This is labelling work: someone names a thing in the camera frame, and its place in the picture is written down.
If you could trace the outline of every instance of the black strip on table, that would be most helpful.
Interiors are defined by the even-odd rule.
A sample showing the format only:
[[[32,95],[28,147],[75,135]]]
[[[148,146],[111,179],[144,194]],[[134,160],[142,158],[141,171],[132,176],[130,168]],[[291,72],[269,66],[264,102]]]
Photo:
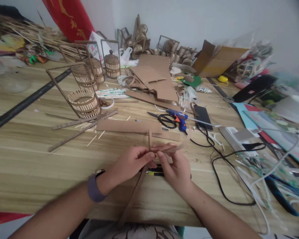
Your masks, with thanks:
[[[71,69],[67,69],[65,72],[58,75],[55,80],[57,83],[62,81],[65,77],[67,77],[71,73]],[[47,93],[50,89],[52,89],[55,86],[53,81],[50,81],[40,89],[38,89],[36,92],[34,92],[32,95],[21,101],[19,104],[17,104],[15,107],[8,110],[6,113],[4,113],[2,116],[0,116],[0,128],[5,125],[7,122],[9,122],[11,119],[13,119],[16,115],[21,113],[25,108],[27,108],[29,105],[31,105],[34,101],[39,99],[41,96],[43,96],[45,93]]]

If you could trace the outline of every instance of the cardboard box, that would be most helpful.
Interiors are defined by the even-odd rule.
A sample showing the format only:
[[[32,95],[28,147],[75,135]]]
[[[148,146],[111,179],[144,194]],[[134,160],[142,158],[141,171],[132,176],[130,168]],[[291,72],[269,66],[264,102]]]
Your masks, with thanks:
[[[215,47],[215,45],[204,40],[203,49],[192,66],[196,70],[196,75],[200,77],[218,77],[249,50],[222,46],[213,55]]]

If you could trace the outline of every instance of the left hand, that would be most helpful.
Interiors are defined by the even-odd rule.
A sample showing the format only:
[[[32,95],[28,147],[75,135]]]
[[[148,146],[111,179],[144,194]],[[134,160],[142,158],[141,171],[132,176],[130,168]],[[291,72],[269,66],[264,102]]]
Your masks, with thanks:
[[[146,164],[150,168],[156,168],[157,165],[153,161],[155,157],[155,153],[149,152],[147,147],[130,147],[115,164],[97,177],[96,182],[100,192],[107,195],[117,185],[134,177]]]

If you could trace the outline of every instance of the white container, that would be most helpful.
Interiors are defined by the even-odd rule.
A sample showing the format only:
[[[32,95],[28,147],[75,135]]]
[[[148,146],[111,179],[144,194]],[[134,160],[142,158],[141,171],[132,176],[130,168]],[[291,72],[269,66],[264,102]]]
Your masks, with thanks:
[[[299,123],[299,96],[289,96],[279,101],[272,110],[290,121]]]

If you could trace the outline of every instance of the glue stick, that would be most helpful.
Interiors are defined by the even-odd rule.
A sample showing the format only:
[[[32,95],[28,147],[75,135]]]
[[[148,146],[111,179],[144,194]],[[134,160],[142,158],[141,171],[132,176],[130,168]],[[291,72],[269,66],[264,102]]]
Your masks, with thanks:
[[[211,93],[212,91],[208,88],[205,88],[205,87],[200,87],[200,86],[197,86],[195,88],[196,91],[198,92],[203,92],[203,93]]]

